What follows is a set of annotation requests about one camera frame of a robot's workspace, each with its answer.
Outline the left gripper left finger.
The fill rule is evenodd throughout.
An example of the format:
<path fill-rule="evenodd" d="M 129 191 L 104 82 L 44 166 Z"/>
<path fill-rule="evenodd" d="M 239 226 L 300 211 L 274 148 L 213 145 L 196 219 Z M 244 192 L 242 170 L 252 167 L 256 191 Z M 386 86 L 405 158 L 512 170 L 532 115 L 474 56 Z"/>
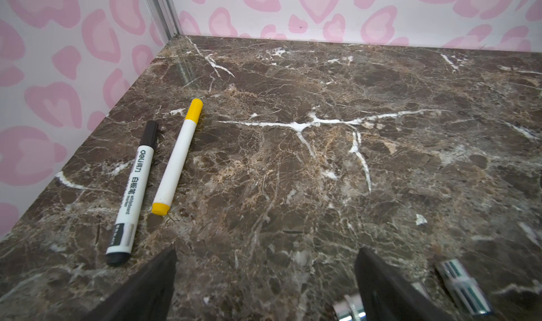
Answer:
<path fill-rule="evenodd" d="M 84 320 L 166 320 L 174 294 L 177 257 L 166 248 L 101 302 Z"/>

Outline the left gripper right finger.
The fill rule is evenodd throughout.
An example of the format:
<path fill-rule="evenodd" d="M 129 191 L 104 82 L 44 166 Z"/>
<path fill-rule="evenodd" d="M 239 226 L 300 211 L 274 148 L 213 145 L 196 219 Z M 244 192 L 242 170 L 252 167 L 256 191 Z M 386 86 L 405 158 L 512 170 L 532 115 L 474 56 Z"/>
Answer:
<path fill-rule="evenodd" d="M 369 248 L 359 250 L 354 270 L 367 320 L 453 319 Z"/>

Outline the chrome socket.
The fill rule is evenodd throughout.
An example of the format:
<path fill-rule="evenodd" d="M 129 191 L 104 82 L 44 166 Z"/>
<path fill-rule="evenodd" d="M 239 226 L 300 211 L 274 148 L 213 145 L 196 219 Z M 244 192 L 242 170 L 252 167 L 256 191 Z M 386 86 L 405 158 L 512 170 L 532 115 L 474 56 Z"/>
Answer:
<path fill-rule="evenodd" d="M 490 315 L 493 312 L 477 281 L 459 260 L 451 259 L 438 263 L 436 270 L 458 307 L 463 308 L 471 316 Z"/>

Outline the chrome socket table edge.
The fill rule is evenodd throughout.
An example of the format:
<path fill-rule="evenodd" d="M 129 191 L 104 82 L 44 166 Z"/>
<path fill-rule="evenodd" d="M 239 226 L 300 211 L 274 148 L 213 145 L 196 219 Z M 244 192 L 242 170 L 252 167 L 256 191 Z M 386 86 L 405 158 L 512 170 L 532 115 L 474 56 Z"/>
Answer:
<path fill-rule="evenodd" d="M 341 301 L 333 304 L 333 311 L 338 321 L 366 320 L 366 312 L 360 294 L 344 295 Z"/>

